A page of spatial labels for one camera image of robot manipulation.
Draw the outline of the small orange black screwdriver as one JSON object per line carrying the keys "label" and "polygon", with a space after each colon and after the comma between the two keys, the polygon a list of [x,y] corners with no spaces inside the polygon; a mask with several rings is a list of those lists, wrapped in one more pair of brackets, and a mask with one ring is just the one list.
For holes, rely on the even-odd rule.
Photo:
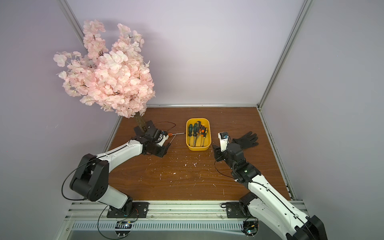
{"label": "small orange black screwdriver", "polygon": [[205,126],[203,126],[203,131],[202,131],[201,136],[202,136],[202,139],[201,139],[201,147],[203,147],[203,146],[204,146],[204,139],[205,139],[205,137],[206,137],[206,127],[205,127]]}

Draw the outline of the orange handled screwdriver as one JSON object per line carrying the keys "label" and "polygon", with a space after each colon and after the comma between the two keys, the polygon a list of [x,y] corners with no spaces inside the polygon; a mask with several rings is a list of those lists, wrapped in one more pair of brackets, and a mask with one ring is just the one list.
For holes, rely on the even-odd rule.
{"label": "orange handled screwdriver", "polygon": [[195,144],[197,143],[197,140],[199,139],[200,135],[202,134],[202,131],[203,131],[203,126],[200,126],[197,137],[195,139]]}

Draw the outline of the yellow plastic storage box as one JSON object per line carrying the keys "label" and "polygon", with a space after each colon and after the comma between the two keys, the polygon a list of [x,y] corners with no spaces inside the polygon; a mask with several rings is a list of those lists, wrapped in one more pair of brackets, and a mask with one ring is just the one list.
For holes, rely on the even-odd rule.
{"label": "yellow plastic storage box", "polygon": [[[197,121],[201,121],[202,123],[202,126],[205,126],[205,127],[208,127],[208,135],[207,135],[207,141],[206,141],[206,146],[205,147],[201,147],[201,139],[202,139],[202,136],[200,135],[199,139],[197,140],[197,143],[196,143],[196,146],[193,147],[192,144],[193,144],[193,135],[192,135],[192,138],[191,138],[191,145],[188,146],[188,127],[189,127],[189,124],[192,124],[194,126],[195,123],[197,123]],[[210,122],[208,119],[206,118],[192,118],[192,119],[189,119],[186,123],[186,145],[187,147],[191,150],[191,151],[195,151],[195,152],[198,152],[198,151],[206,151],[209,149],[210,145],[212,144],[212,135],[211,135],[211,126],[210,126]]]}

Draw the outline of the green black screwdriver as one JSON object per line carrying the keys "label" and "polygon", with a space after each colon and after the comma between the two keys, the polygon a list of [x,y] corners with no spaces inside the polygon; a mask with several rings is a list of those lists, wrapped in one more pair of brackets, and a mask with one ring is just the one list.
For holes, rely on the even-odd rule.
{"label": "green black screwdriver", "polygon": [[191,145],[191,138],[192,138],[192,135],[193,135],[193,130],[194,130],[194,126],[192,124],[189,124],[189,127],[188,127],[188,146]]}
{"label": "green black screwdriver", "polygon": [[196,146],[196,139],[197,139],[198,133],[199,133],[199,124],[195,123],[193,128],[193,144],[192,144],[193,147]]}

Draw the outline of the black yellow thin screwdriver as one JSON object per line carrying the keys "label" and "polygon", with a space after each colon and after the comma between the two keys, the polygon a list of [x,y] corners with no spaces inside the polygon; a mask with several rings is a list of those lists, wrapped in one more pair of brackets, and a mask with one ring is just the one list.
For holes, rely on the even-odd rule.
{"label": "black yellow thin screwdriver", "polygon": [[201,129],[202,129],[202,123],[201,123],[201,121],[197,121],[197,127],[198,127],[198,132],[200,132]]}

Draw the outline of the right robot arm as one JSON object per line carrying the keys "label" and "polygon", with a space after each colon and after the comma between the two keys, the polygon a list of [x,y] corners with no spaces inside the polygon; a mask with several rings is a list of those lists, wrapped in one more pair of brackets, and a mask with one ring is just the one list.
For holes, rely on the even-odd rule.
{"label": "right robot arm", "polygon": [[215,160],[224,161],[232,170],[234,180],[250,192],[242,200],[248,213],[259,219],[282,240],[326,240],[324,223],[317,217],[292,205],[252,164],[247,162],[238,144],[228,144],[226,150],[213,145]]}

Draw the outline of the large orange black screwdriver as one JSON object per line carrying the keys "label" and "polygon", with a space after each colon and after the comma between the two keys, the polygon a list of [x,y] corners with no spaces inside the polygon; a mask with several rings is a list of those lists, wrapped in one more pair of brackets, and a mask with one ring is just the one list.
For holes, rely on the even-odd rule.
{"label": "large orange black screwdriver", "polygon": [[168,136],[169,137],[172,137],[172,136],[177,136],[177,135],[184,135],[185,133],[169,133]]}

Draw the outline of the black work glove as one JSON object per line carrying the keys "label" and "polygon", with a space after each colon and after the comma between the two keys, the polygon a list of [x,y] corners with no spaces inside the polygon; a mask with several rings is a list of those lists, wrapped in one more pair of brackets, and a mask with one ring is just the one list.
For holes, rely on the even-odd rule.
{"label": "black work glove", "polygon": [[238,139],[233,139],[232,143],[238,144],[242,150],[253,148],[259,145],[258,135],[253,132],[248,132]]}

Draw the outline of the pink artificial blossom tree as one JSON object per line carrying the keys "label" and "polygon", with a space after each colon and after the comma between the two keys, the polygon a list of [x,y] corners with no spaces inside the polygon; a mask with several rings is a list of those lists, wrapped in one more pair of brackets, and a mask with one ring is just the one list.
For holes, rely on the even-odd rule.
{"label": "pink artificial blossom tree", "polygon": [[105,112],[124,118],[142,117],[147,102],[155,96],[150,64],[141,55],[145,40],[137,31],[118,24],[118,40],[111,49],[101,34],[105,26],[98,20],[84,22],[83,43],[88,51],[57,52],[55,63],[66,70],[58,73],[63,88],[81,103],[97,104]]}

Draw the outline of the right controller board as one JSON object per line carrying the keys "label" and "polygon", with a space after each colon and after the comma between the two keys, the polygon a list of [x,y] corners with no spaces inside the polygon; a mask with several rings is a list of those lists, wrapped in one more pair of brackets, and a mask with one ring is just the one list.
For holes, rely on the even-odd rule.
{"label": "right controller board", "polygon": [[242,232],[247,237],[254,237],[259,231],[259,222],[258,221],[244,221]]}

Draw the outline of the controller board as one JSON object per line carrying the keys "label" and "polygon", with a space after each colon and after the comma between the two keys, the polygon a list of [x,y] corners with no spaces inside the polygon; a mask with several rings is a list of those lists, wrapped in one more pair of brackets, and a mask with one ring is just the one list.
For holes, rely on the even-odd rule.
{"label": "controller board", "polygon": [[247,237],[254,237],[259,231],[259,222],[258,221],[244,221],[242,232]]}
{"label": "controller board", "polygon": [[115,233],[117,234],[117,238],[125,238],[132,230],[133,223],[128,221],[118,221],[115,225]]}

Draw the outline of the left controller board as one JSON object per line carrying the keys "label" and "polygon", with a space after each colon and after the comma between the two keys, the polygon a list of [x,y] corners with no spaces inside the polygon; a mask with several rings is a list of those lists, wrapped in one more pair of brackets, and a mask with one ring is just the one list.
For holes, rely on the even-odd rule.
{"label": "left controller board", "polygon": [[128,221],[118,221],[115,225],[115,233],[117,234],[117,238],[125,238],[132,230],[133,223]]}

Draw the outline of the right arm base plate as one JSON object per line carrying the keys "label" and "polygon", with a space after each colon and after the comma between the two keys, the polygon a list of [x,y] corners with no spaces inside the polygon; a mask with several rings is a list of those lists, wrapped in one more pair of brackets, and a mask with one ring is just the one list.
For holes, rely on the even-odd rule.
{"label": "right arm base plate", "polygon": [[226,210],[228,219],[245,219],[250,216],[240,202],[226,202],[221,204],[221,207]]}

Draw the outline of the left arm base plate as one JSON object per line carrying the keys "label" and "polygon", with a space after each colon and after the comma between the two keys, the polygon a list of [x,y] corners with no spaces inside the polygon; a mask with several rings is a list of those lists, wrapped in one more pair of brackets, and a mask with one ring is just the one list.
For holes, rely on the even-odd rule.
{"label": "left arm base plate", "polygon": [[146,218],[150,203],[128,202],[121,209],[110,206],[107,218]]}

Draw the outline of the aluminium front rail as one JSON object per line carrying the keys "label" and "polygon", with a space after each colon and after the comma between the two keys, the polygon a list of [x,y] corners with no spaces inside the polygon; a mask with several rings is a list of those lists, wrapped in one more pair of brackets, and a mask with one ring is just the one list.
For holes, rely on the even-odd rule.
{"label": "aluminium front rail", "polygon": [[[226,210],[221,204],[237,202],[219,201],[139,201],[148,202],[146,218],[139,220],[227,220]],[[66,214],[66,220],[121,220],[124,218],[107,218],[109,206],[97,202],[73,202]]]}

